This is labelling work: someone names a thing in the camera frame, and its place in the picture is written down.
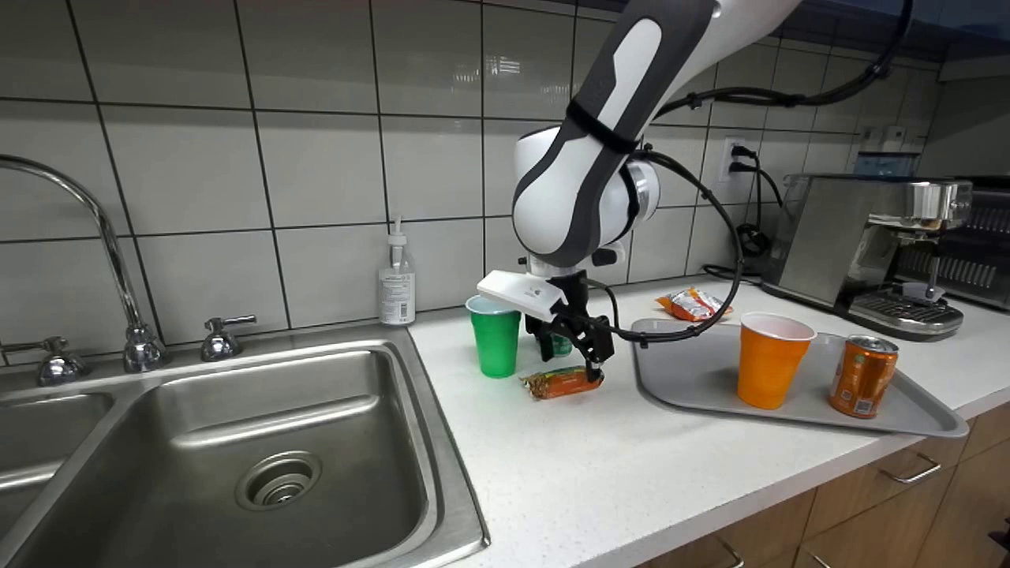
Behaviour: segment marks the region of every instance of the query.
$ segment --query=gray tray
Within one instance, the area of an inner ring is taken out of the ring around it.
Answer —
[[[679,322],[643,318],[635,332],[676,332]],[[818,335],[804,353],[790,402],[777,409],[745,406],[734,399],[740,325],[717,325],[695,342],[635,343],[638,387],[670,406],[731,414],[787,424],[818,424],[837,430],[916,432],[964,439],[970,432],[947,405],[895,374],[874,420],[855,420],[826,405],[834,368],[842,357],[842,339]]]

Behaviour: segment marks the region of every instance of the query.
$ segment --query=backsplash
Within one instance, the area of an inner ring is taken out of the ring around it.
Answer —
[[[7,0],[0,154],[44,160],[101,198],[167,343],[200,342],[213,315],[257,313],[260,332],[374,322],[394,216],[421,308],[461,306],[481,276],[521,256],[512,141],[559,122],[608,18],[538,0]],[[818,91],[866,63],[766,39],[687,87]],[[747,217],[728,141],[759,150],[782,182],[839,174],[888,126],[922,146],[935,97],[939,66],[903,59],[837,106],[698,106],[647,139]],[[659,213],[598,279],[728,258],[713,207],[659,181]],[[85,207],[7,170],[0,194],[0,342],[117,352],[122,315]]]

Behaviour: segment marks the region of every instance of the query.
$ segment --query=kitchen counter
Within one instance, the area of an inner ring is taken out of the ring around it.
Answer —
[[[621,292],[621,322],[655,318],[655,300],[676,287],[684,280]],[[899,368],[975,416],[1010,402],[1010,318],[955,306],[966,313],[960,335],[895,342]],[[743,287],[734,313],[751,308],[866,335],[837,315]],[[427,315],[410,335],[494,538],[461,564],[638,564],[920,442],[659,406],[638,394],[625,342],[615,342],[601,391],[532,402],[518,378],[481,376],[465,313]],[[518,376],[538,368],[538,343],[521,339]]]

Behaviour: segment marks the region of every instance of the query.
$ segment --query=stainless steel sink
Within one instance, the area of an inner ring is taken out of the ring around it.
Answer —
[[[0,540],[108,406],[103,394],[44,394],[0,405]]]
[[[443,564],[485,540],[402,332],[265,342],[134,382],[0,564]]]

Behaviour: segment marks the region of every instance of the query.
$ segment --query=soap dispenser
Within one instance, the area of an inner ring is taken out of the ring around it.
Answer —
[[[406,258],[406,235],[402,217],[387,235],[387,266],[378,267],[378,322],[410,325],[413,322],[413,267]]]

